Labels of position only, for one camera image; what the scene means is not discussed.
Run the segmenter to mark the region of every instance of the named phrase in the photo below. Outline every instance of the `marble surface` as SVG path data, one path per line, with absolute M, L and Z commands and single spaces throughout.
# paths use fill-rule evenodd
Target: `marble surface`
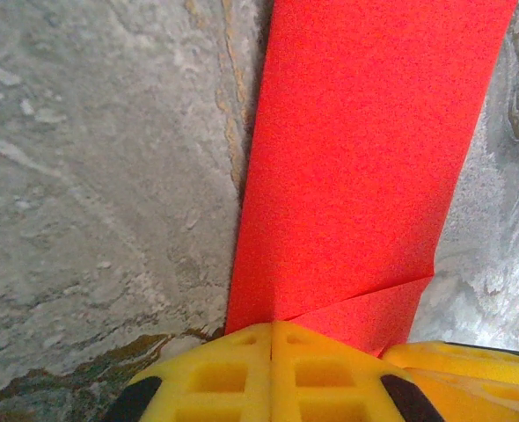
M 271 3 L 0 0 L 0 421 L 221 333 Z M 412 340 L 519 349 L 519 6 Z

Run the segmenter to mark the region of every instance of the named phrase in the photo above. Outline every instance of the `black strip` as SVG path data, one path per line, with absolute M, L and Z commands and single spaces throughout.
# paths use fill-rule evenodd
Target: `black strip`
M 416 384 L 396 375 L 383 375 L 381 382 L 406 422 L 444 422 Z
M 517 350 L 496 349 L 495 347 L 486 347 L 486 346 L 464 345 L 463 343 L 452 343 L 449 341 L 444 341 L 443 343 L 445 343 L 446 345 L 470 347 L 471 349 L 491 350 L 493 352 L 509 353 L 509 354 L 513 354 L 514 356 L 519 356 L 519 352 Z
M 113 402 L 101 422 L 138 422 L 161 383 L 157 376 L 150 376 L 129 385 Z

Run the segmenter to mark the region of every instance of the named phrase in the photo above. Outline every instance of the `red fabric strip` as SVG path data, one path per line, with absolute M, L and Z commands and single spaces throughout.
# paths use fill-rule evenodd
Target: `red fabric strip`
M 371 292 L 433 275 L 515 3 L 275 1 L 228 332 L 300 316 L 365 350 L 406 337 L 423 286 Z M 380 331 L 334 321 L 358 314 Z

